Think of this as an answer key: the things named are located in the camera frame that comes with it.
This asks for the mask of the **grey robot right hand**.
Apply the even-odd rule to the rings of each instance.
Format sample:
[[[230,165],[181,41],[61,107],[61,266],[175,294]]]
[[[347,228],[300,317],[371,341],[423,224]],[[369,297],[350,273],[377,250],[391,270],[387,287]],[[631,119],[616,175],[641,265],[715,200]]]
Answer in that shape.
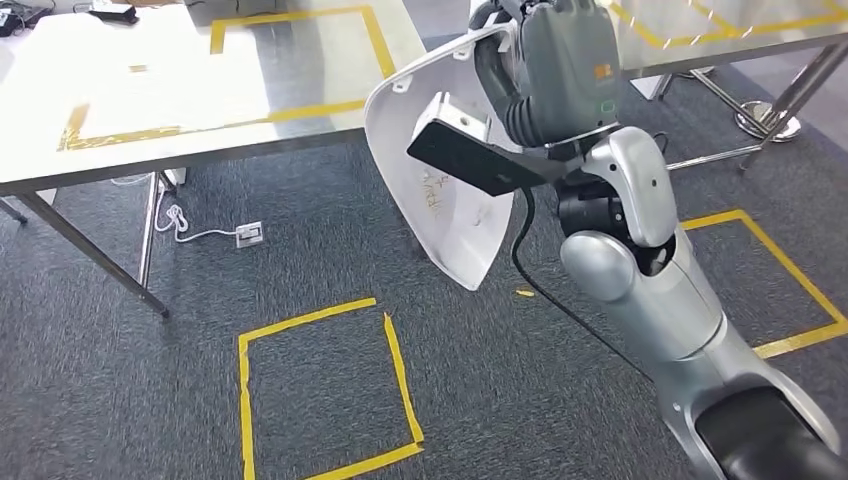
[[[616,123],[620,61],[608,11],[594,1],[481,1],[468,27],[515,22],[517,79],[498,39],[477,41],[477,77],[507,136],[541,147]]]

